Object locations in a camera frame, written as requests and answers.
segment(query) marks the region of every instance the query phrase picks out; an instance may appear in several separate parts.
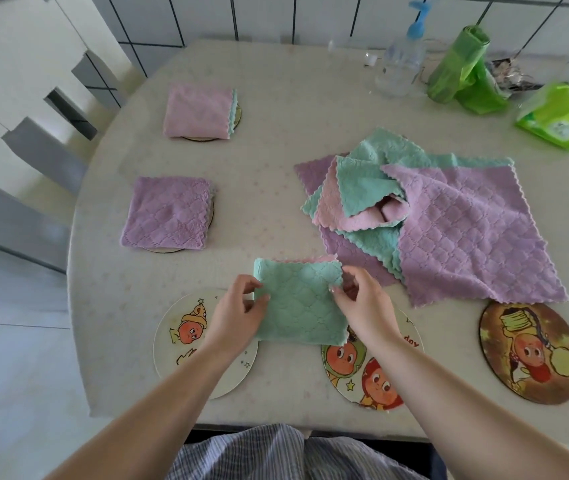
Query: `white floor tile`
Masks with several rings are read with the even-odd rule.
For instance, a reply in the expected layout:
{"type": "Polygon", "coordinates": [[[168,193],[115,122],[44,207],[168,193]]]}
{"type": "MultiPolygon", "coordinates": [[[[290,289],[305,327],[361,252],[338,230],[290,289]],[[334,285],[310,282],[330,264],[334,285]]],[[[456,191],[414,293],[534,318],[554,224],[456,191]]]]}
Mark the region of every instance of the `white floor tile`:
{"type": "Polygon", "coordinates": [[[107,423],[90,419],[70,330],[0,325],[0,479],[38,479],[107,423]]]}

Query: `cartoon face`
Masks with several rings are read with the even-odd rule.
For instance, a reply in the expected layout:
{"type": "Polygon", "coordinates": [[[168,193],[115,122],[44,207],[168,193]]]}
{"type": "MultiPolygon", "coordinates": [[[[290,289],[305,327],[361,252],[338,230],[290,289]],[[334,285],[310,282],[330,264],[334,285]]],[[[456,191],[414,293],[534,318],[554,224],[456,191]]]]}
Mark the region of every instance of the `cartoon face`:
{"type": "Polygon", "coordinates": [[[398,392],[393,389],[381,367],[375,369],[367,379],[363,380],[362,387],[370,398],[383,406],[392,404],[398,397],[398,392]]]}
{"type": "Polygon", "coordinates": [[[544,363],[542,341],[530,333],[521,333],[513,339],[513,350],[518,359],[526,365],[539,367],[544,363]]]}
{"type": "Polygon", "coordinates": [[[185,321],[180,324],[177,332],[180,336],[180,342],[183,344],[190,344],[192,341],[197,340],[202,336],[202,325],[200,323],[185,321]]]}
{"type": "Polygon", "coordinates": [[[343,346],[332,345],[327,349],[327,363],[338,374],[348,376],[355,370],[358,352],[351,342],[343,346]]]}

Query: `cartoon character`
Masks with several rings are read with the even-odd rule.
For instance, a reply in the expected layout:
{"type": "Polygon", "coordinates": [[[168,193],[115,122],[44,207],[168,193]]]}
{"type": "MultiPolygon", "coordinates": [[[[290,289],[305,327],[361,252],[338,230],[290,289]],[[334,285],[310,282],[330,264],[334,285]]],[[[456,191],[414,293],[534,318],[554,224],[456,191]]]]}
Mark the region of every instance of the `cartoon character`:
{"type": "Polygon", "coordinates": [[[360,404],[367,408],[386,411],[404,404],[375,357],[367,363],[362,373],[362,390],[364,396],[360,404]]]}
{"type": "Polygon", "coordinates": [[[204,300],[199,299],[193,311],[182,317],[182,322],[177,329],[168,329],[171,334],[171,343],[175,344],[180,341],[183,344],[190,344],[202,336],[205,328],[206,310],[204,309],[204,300]]]}
{"type": "Polygon", "coordinates": [[[569,377],[569,349],[554,347],[542,330],[540,319],[528,306],[512,306],[500,315],[503,333],[511,339],[509,369],[512,389],[521,391],[525,380],[544,384],[552,378],[551,370],[569,377]]]}
{"type": "Polygon", "coordinates": [[[333,387],[337,387],[338,380],[354,375],[362,366],[366,356],[365,345],[353,333],[351,327],[347,328],[347,332],[349,336],[344,345],[322,346],[322,362],[333,387]]]}

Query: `round coaster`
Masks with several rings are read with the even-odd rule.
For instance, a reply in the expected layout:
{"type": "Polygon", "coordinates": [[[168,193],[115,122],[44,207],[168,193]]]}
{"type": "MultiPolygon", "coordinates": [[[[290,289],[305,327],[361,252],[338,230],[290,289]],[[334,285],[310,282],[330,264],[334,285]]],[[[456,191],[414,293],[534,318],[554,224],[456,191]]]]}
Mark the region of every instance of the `round coaster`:
{"type": "MultiPolygon", "coordinates": [[[[242,108],[240,107],[240,104],[238,104],[238,107],[236,108],[236,119],[233,120],[233,129],[238,127],[238,123],[240,122],[240,119],[242,118],[242,108]]],[[[191,141],[213,141],[214,139],[218,139],[218,138],[190,138],[188,136],[183,136],[184,139],[189,139],[191,141]]]]}
{"type": "MultiPolygon", "coordinates": [[[[189,361],[206,337],[207,325],[226,290],[205,288],[178,300],[164,315],[153,341],[153,362],[164,378],[189,361]]],[[[235,389],[247,376],[256,359],[257,340],[231,363],[209,396],[215,399],[235,389]]]]}
{"type": "MultiPolygon", "coordinates": [[[[213,222],[213,215],[215,214],[215,206],[213,204],[213,200],[211,201],[211,217],[209,217],[209,224],[208,226],[211,227],[211,223],[213,222]]],[[[152,253],[158,254],[169,254],[169,253],[176,253],[178,251],[184,251],[184,248],[175,249],[175,248],[143,248],[147,251],[151,251],[152,253]]]]}
{"type": "MultiPolygon", "coordinates": [[[[416,326],[402,311],[396,311],[402,337],[424,351],[416,326]]],[[[351,327],[347,330],[349,338],[345,345],[321,347],[322,363],[333,387],[352,403],[376,411],[388,411],[404,404],[375,357],[351,327]]]]}
{"type": "Polygon", "coordinates": [[[569,325],[537,303],[489,303],[480,319],[482,352],[498,379],[540,404],[569,400],[569,325]]]}

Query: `hand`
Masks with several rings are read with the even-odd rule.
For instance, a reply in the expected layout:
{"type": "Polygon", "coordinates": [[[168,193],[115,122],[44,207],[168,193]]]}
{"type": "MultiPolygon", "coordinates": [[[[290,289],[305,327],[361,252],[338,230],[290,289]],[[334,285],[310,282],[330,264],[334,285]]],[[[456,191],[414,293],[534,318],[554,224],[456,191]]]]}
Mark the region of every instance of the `hand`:
{"type": "Polygon", "coordinates": [[[262,283],[253,276],[238,275],[215,307],[203,347],[211,347],[217,353],[225,354],[229,360],[247,348],[264,319],[271,297],[265,294],[253,302],[243,299],[243,295],[260,287],[262,283]]]}
{"type": "Polygon", "coordinates": [[[364,345],[376,348],[384,346],[389,339],[401,339],[391,298],[380,284],[361,267],[343,266],[342,269],[348,274],[344,289],[334,286],[331,292],[364,345]]]}

